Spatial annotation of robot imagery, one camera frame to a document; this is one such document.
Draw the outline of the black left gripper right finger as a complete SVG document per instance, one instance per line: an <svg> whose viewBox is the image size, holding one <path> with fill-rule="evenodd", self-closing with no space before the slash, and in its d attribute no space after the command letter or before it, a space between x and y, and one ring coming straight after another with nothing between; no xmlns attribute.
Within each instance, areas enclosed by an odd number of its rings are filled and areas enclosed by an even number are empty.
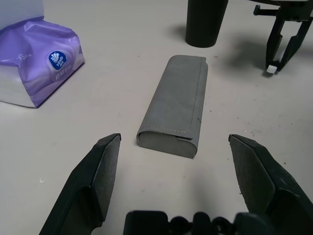
<svg viewBox="0 0 313 235"><path fill-rule="evenodd" d="M278 235L311 235L313 204L292 175L255 140L231 134L228 141L248 211L266 215Z"/></svg>

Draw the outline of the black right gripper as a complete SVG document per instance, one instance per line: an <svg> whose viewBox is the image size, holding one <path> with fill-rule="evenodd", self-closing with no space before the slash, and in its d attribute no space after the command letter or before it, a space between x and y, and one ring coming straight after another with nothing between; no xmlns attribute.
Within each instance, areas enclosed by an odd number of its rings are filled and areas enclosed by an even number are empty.
<svg viewBox="0 0 313 235"><path fill-rule="evenodd" d="M312 0L255 0L254 2L279 6L278 9L261 9L260 5L256 5L253 11L255 16L275 16L273 28L268 38L266 48L266 69L280 72L289 60L301 47L304 38L311 26L313 18L313 1ZM296 35L289 40L287 47L283 50L279 57L276 53L279 49L285 21L302 22Z"/></svg>

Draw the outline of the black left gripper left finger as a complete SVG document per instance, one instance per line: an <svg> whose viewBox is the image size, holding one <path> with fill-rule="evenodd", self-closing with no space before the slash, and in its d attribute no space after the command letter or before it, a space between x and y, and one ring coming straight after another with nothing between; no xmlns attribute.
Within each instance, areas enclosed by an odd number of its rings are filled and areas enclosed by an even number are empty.
<svg viewBox="0 0 313 235"><path fill-rule="evenodd" d="M113 192L120 133L106 136L74 168L40 234L90 235L106 220Z"/></svg>

